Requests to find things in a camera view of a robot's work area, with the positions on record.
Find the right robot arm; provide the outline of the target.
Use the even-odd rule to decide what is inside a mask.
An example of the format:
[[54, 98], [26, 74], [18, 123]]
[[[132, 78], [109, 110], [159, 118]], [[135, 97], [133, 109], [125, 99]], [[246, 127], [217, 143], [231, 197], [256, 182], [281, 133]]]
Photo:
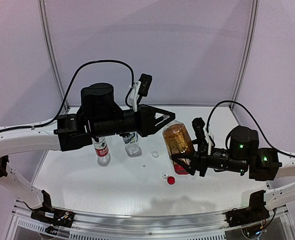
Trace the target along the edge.
[[[190, 175], [196, 172], [201, 177], [208, 169], [221, 172], [234, 172], [240, 175], [248, 174], [255, 181], [273, 181], [277, 178], [295, 177], [295, 156], [286, 153], [289, 159], [280, 161], [281, 153], [276, 148], [260, 148], [259, 134], [245, 126], [238, 125], [226, 137], [225, 148], [216, 148], [214, 139], [207, 129], [199, 126], [194, 129], [197, 150], [193, 152], [177, 153], [171, 159], [183, 167]], [[267, 210], [295, 201], [295, 182], [270, 189], [260, 190], [250, 195], [249, 205], [258, 201]]]

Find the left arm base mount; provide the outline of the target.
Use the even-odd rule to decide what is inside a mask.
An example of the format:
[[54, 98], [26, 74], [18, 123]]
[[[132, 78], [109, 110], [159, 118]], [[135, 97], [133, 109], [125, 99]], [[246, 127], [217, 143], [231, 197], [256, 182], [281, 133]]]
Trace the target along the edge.
[[75, 213], [69, 210], [62, 210], [52, 207], [50, 195], [45, 191], [41, 191], [43, 202], [41, 207], [31, 211], [31, 218], [42, 223], [49, 224], [45, 228], [45, 232], [51, 235], [57, 235], [59, 228], [71, 228], [74, 222]]

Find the clear bottle green blue label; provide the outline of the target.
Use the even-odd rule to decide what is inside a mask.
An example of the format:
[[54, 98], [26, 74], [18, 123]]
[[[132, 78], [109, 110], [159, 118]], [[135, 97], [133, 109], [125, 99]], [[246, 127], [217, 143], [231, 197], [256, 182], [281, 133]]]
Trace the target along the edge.
[[125, 134], [123, 137], [124, 149], [129, 157], [138, 157], [142, 154], [139, 137], [136, 132]]

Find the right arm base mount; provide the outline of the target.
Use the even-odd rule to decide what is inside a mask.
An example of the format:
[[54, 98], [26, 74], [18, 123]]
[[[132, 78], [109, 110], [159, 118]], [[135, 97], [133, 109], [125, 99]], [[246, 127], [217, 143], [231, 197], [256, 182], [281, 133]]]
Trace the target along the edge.
[[243, 226], [268, 219], [270, 211], [266, 209], [265, 193], [265, 190], [254, 192], [250, 195], [247, 207], [227, 211], [225, 216], [229, 227]]

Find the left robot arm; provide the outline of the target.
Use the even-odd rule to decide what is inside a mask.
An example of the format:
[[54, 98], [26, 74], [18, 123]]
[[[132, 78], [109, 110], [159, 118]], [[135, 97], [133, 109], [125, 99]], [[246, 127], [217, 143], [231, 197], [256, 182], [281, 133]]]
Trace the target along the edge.
[[123, 110], [114, 100], [114, 88], [96, 83], [81, 90], [81, 106], [76, 113], [59, 114], [38, 124], [0, 127], [0, 185], [34, 211], [52, 213], [50, 195], [35, 188], [9, 164], [9, 155], [38, 150], [73, 151], [95, 140], [136, 132], [141, 137], [154, 135], [173, 121], [173, 112], [138, 104], [139, 89], [130, 94], [131, 105]]

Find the red bottle cap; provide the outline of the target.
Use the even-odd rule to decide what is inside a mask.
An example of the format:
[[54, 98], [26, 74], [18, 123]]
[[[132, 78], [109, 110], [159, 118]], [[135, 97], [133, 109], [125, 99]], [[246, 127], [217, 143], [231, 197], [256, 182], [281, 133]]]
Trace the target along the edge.
[[173, 176], [169, 176], [166, 180], [169, 185], [174, 185], [176, 182], [176, 180]]

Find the clear bottle red label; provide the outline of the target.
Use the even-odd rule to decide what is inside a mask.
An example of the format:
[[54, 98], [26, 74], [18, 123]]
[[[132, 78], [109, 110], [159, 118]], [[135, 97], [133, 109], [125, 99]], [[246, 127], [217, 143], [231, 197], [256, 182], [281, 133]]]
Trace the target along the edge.
[[92, 138], [95, 153], [97, 155], [97, 163], [106, 167], [111, 161], [111, 154], [109, 151], [108, 143], [105, 137]]

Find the amber tea bottle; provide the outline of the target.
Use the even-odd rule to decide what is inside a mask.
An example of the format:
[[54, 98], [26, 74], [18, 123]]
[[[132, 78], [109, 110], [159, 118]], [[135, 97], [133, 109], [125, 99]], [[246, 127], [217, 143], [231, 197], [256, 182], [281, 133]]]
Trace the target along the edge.
[[186, 126], [173, 120], [163, 128], [162, 135], [174, 172], [178, 175], [188, 175], [189, 173], [171, 158], [172, 155], [192, 153], [195, 150]]

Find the blue white bottle cap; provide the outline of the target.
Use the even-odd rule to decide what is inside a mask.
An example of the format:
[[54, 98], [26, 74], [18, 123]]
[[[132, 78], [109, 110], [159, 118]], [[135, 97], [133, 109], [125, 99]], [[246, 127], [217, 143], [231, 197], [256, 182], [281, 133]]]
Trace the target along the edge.
[[159, 157], [159, 153], [156, 150], [152, 151], [150, 154], [151, 154], [151, 156], [153, 158], [158, 158]]

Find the white tea bottle cap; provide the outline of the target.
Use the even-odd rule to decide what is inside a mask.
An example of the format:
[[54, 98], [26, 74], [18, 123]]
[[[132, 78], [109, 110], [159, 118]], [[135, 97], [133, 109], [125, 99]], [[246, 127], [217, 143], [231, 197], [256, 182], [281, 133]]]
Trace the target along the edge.
[[161, 177], [162, 177], [163, 179], [167, 179], [167, 178], [169, 177], [169, 175], [168, 175], [166, 172], [162, 172], [162, 173], [161, 173]]

